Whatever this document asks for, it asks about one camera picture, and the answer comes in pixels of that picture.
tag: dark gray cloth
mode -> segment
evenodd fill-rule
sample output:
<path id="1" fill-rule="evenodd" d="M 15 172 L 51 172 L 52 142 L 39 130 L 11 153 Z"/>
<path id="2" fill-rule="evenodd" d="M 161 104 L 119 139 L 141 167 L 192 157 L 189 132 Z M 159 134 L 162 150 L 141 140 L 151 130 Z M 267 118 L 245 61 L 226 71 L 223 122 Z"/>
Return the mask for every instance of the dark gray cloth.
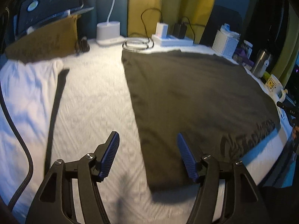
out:
<path id="1" fill-rule="evenodd" d="M 176 146 L 179 132 L 229 162 L 280 128 L 273 100 L 242 66 L 222 57 L 123 51 L 122 62 L 152 191 L 190 183 Z"/>

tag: white box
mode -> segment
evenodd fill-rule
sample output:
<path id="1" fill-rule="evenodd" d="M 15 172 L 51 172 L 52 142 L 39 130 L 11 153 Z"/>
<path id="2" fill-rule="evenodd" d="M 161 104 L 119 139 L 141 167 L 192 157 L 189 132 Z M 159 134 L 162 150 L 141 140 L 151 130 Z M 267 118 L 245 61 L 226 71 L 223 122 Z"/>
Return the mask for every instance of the white box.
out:
<path id="1" fill-rule="evenodd" d="M 156 36 L 162 39 L 166 39 L 168 30 L 168 24 L 157 23 Z"/>
<path id="2" fill-rule="evenodd" d="M 225 57 L 232 58 L 237 48 L 238 42 L 239 40 L 236 38 L 218 30 L 212 49 Z"/>
<path id="3" fill-rule="evenodd" d="M 113 39 L 119 37 L 121 34 L 120 22 L 109 22 L 97 24 L 97 41 Z"/>

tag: teal curtain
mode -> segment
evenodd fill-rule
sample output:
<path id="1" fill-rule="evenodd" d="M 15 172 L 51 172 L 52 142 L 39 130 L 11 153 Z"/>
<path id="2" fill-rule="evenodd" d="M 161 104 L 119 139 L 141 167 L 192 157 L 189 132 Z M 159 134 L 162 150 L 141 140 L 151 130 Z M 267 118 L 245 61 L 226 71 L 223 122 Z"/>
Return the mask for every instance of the teal curtain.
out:
<path id="1" fill-rule="evenodd" d="M 95 7 L 78 19 L 78 36 L 87 36 L 88 39 L 95 38 L 97 24 L 107 20 L 112 0 L 83 0 L 84 7 Z M 127 3 L 128 0 L 115 0 L 110 21 L 121 22 L 121 35 L 127 36 Z"/>

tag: white cable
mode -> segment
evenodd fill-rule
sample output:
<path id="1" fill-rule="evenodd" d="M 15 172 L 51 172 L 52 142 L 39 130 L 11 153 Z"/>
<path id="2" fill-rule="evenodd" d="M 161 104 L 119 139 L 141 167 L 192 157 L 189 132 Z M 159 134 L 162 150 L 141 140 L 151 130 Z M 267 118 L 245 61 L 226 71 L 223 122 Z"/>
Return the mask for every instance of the white cable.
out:
<path id="1" fill-rule="evenodd" d="M 109 23 L 109 19 L 110 19 L 110 16 L 111 16 L 111 13 L 112 13 L 112 10 L 113 10 L 113 7 L 114 7 L 114 3 L 115 3 L 115 0 L 112 1 L 112 6 L 111 6 L 111 9 L 110 9 L 110 13 L 108 15 L 108 18 L 107 18 L 107 23 Z"/>

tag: mug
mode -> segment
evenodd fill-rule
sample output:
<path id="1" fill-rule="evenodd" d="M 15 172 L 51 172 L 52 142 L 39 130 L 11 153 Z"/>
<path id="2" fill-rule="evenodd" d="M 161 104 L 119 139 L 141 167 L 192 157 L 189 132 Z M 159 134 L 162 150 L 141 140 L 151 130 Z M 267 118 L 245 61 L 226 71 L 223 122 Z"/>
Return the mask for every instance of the mug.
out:
<path id="1" fill-rule="evenodd" d="M 276 94 L 280 102 L 286 99 L 286 91 L 283 89 L 281 82 L 272 74 L 266 82 L 266 88 L 271 94 Z"/>

